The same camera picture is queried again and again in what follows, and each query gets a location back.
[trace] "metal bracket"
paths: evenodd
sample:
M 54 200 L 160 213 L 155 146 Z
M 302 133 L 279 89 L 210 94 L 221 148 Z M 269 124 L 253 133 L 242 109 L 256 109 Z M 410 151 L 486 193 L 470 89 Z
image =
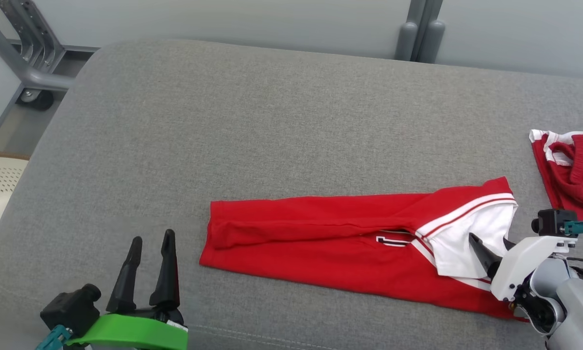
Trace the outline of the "metal bracket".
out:
M 54 33 L 31 0 L 0 0 L 0 8 L 21 38 L 21 52 L 0 31 L 0 57 L 27 88 L 23 97 L 30 101 L 40 89 L 67 91 L 74 78 L 52 74 L 65 54 Z

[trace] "red shorts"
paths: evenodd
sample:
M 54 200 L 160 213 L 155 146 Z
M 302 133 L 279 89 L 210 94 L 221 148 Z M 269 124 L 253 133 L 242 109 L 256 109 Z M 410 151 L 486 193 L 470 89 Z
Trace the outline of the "red shorts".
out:
M 510 318 L 488 279 L 439 275 L 433 251 L 440 246 L 443 260 L 454 246 L 474 254 L 468 229 L 494 226 L 488 210 L 507 204 L 513 215 L 504 177 L 434 193 L 212 202 L 200 264 Z M 492 229 L 482 239 L 502 245 L 505 234 Z

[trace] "teal connector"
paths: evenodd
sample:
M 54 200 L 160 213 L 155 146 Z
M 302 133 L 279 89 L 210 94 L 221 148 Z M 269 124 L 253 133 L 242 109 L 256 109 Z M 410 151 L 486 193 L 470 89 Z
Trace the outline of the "teal connector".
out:
M 580 235 L 583 233 L 583 221 L 567 221 L 563 228 L 565 235 Z
M 71 338 L 71 333 L 65 326 L 59 324 L 36 347 L 36 350 L 60 350 Z

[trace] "gray tablecloth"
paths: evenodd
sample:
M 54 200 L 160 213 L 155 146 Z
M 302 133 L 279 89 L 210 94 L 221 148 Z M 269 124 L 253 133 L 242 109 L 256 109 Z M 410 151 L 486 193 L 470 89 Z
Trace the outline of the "gray tablecloth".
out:
M 43 334 L 43 306 L 94 283 L 103 310 L 135 235 L 145 306 L 174 228 L 191 349 L 540 349 L 525 323 L 198 265 L 212 200 L 429 192 L 502 175 L 520 204 L 518 241 L 549 207 L 532 128 L 583 130 L 583 80 L 186 40 L 105 47 L 4 213 L 0 309 Z

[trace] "green plastic bracket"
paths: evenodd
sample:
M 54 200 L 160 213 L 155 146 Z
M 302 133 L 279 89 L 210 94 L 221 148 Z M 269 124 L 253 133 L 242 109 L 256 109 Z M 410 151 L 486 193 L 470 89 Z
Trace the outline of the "green plastic bracket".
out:
M 98 344 L 147 350 L 186 350 L 188 333 L 155 319 L 106 314 L 86 334 L 67 345 Z

